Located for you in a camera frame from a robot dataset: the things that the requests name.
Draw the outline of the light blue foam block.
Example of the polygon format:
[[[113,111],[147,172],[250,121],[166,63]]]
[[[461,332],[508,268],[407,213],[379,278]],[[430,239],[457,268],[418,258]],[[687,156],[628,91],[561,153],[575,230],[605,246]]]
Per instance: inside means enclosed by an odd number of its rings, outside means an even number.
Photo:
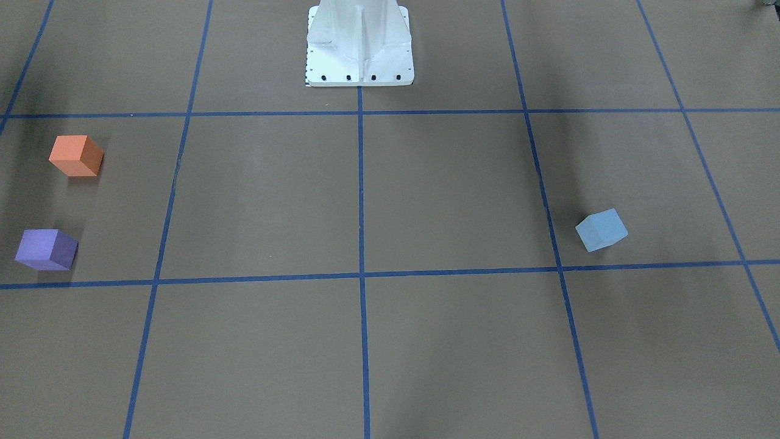
[[[588,252],[614,245],[628,236],[628,230],[616,209],[608,209],[585,217],[575,230]]]

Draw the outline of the orange foam block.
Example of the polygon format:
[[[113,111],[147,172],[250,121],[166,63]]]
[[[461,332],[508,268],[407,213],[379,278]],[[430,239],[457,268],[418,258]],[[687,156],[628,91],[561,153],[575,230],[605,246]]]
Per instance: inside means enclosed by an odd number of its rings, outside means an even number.
[[[97,177],[104,155],[104,150],[87,135],[59,135],[48,161],[67,177]]]

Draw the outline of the purple foam block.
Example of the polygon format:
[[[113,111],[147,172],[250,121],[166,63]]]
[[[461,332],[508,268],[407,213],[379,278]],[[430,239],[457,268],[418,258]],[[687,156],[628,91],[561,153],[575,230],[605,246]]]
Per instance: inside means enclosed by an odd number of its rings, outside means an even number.
[[[15,261],[37,271],[68,271],[78,244],[59,229],[28,229],[23,231]]]

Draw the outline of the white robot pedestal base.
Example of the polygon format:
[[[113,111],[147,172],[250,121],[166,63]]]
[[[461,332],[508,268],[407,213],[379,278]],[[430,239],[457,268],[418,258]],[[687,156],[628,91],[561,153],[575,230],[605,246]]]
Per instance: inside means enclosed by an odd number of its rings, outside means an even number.
[[[307,17],[307,87],[413,84],[406,7],[396,1],[320,1]]]

